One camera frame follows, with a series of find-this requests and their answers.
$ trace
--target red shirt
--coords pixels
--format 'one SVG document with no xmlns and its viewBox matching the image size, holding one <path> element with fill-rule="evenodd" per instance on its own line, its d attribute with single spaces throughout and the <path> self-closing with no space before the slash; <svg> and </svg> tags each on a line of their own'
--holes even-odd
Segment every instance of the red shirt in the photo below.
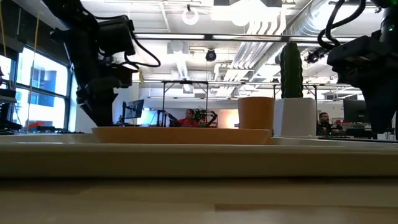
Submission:
<svg viewBox="0 0 398 224">
<path fill-rule="evenodd" d="M 197 128 L 199 127 L 199 124 L 196 121 L 193 120 L 188 120 L 188 119 L 180 119 L 178 121 L 181 124 L 181 127 L 186 127 L 186 128 Z"/>
</svg>

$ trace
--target security camera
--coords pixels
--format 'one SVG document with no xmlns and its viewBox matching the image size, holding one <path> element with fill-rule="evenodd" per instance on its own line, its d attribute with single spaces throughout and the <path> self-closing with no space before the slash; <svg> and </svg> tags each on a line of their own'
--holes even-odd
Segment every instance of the security camera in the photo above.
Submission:
<svg viewBox="0 0 398 224">
<path fill-rule="evenodd" d="M 206 54 L 206 61 L 214 62 L 217 58 L 217 54 L 214 49 L 209 49 Z"/>
</svg>

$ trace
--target potted cactus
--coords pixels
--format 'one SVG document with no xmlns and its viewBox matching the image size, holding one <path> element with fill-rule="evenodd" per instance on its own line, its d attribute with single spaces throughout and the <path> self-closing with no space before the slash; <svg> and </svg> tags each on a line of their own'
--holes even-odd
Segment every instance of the potted cactus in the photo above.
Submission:
<svg viewBox="0 0 398 224">
<path fill-rule="evenodd" d="M 303 98 L 303 68 L 297 44 L 289 42 L 280 55 L 282 99 L 275 101 L 275 136 L 314 136 L 317 103 Z"/>
</svg>

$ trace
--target woman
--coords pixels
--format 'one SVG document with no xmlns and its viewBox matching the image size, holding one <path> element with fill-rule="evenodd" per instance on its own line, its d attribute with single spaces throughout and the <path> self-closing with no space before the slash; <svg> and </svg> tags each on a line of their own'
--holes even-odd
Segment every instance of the woman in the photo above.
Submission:
<svg viewBox="0 0 398 224">
<path fill-rule="evenodd" d="M 197 128 L 199 127 L 199 124 L 194 120 L 195 117 L 195 112 L 193 109 L 187 109 L 185 112 L 185 118 L 180 119 L 178 123 L 180 124 L 180 127 L 186 127 L 186 128 Z"/>
</svg>

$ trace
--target computer monitor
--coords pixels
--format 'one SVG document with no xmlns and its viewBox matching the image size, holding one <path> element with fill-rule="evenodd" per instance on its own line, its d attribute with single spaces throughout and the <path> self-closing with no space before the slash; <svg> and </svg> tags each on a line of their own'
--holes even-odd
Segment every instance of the computer monitor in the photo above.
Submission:
<svg viewBox="0 0 398 224">
<path fill-rule="evenodd" d="M 143 107 L 144 100 L 128 102 L 126 107 L 126 119 L 140 118 Z"/>
<path fill-rule="evenodd" d="M 349 122 L 370 123 L 366 103 L 362 100 L 343 100 L 344 120 Z"/>
</svg>

